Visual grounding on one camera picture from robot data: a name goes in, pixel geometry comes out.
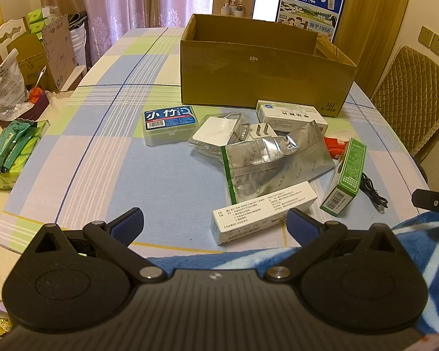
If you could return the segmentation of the green white medicine box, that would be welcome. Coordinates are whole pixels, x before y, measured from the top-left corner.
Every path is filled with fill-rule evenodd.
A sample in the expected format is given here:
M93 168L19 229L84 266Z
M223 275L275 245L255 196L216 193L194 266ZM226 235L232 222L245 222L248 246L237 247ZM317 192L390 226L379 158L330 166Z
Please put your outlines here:
M366 145L351 138L334 168L331 182L320 208L334 217L339 216L358 195L366 160Z

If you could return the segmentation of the long white medicine box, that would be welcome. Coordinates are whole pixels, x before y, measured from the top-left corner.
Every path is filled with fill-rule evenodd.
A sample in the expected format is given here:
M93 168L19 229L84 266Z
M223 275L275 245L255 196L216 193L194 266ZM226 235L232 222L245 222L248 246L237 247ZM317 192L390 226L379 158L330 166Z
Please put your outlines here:
M243 203L213 211L211 231L217 245L234 241L285 222L292 208L307 211L318 198L305 181Z

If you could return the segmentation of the silver foil pouch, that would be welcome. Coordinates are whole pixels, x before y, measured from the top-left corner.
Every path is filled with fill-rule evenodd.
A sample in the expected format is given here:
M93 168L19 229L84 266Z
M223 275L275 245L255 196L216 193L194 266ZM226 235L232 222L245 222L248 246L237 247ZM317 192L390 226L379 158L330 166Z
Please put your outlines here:
M232 204L312 181L335 167L315 121L287 135L224 146L221 153Z

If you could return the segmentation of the red orange packet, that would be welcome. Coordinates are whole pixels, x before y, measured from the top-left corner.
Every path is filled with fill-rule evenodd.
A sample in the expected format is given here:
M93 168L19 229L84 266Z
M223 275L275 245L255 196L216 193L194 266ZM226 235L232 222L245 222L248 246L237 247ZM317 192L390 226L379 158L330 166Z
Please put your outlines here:
M325 137L324 142L333 159L338 159L343 154L348 144L347 141L330 137Z

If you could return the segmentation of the white medicine box blue logo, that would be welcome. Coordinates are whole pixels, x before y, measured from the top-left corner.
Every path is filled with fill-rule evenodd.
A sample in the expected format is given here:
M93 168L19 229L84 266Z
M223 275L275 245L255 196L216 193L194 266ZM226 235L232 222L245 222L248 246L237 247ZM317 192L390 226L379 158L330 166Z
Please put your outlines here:
M325 135L328 127L317 109L309 105L258 100L256 113L258 120L268 124L275 132L290 133L314 121L322 135Z

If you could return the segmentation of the blue-label clear plastic case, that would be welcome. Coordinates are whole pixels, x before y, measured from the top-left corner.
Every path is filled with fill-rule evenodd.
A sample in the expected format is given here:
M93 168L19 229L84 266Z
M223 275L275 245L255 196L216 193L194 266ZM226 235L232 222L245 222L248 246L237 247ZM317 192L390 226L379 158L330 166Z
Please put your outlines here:
M198 120L190 105L151 109L143 113L143 137L149 147L191 138Z

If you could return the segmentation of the white charger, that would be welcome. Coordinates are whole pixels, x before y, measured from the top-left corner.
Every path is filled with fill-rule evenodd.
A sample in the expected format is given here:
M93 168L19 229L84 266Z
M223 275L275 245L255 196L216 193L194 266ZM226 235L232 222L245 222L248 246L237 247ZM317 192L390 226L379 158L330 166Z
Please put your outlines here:
M249 119L238 112L207 115L192 134L188 144L194 151L223 162L222 149L243 142L249 131Z

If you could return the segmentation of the white wall plug adapter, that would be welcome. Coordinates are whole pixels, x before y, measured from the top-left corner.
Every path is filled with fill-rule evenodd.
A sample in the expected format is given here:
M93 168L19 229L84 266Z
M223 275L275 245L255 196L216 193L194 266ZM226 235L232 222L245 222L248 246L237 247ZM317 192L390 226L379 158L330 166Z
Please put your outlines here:
M246 140L257 140L265 137L277 137L277 133L267 124L250 124Z

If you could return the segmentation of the quilted brown chair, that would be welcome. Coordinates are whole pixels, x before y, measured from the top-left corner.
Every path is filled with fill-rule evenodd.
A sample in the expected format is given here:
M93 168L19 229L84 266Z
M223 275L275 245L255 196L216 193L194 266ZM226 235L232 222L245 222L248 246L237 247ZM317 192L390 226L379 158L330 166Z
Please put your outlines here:
M424 160L439 141L439 65L401 47L370 100L411 156Z

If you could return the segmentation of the green tissue pack stack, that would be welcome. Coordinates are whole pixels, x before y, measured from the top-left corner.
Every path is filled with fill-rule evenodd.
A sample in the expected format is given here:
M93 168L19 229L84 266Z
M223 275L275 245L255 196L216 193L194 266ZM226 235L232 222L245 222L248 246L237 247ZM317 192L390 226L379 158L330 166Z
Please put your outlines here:
M42 139L49 121L16 119L0 134L0 190L11 190L31 153Z

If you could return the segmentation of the dark bowl with orange items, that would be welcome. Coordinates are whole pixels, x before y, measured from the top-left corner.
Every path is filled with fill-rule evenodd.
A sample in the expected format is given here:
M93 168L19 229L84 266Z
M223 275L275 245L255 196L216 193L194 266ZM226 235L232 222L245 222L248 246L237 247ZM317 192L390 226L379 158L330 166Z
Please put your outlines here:
M28 91L27 100L5 111L4 120L0 118L0 126L6 128L13 120L36 121L49 105L45 90L33 87Z

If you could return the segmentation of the crumpled white plastic bag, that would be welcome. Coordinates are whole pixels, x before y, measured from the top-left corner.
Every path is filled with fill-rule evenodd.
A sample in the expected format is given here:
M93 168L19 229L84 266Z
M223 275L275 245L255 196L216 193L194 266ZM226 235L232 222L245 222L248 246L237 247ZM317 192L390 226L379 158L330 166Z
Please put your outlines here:
M0 65L0 121L13 121L34 106L28 100L18 55L13 48Z

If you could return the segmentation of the brown cardboard box on floor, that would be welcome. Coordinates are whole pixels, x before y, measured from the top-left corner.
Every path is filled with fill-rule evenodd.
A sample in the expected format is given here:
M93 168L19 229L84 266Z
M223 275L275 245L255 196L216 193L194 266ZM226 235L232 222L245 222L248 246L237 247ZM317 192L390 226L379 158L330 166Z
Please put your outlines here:
M61 91L77 66L68 17L59 16L50 22L43 28L41 38L28 30L12 39L12 33L12 30L5 32L5 40L0 40L1 60L11 50L17 50L17 62L26 86L39 82L45 90Z

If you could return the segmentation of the blue milk carton box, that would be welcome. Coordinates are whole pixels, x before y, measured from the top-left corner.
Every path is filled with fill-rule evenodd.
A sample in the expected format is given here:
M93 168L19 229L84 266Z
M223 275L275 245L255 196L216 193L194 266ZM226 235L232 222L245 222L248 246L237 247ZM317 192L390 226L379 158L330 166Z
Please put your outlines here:
M275 21L317 32L334 42L346 0L278 0Z

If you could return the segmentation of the white product box with photo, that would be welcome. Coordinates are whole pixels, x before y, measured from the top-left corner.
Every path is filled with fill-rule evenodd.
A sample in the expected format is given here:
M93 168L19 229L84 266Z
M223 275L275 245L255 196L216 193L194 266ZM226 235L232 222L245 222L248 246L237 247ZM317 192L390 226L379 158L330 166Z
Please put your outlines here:
M213 0L212 14L253 18L256 0Z

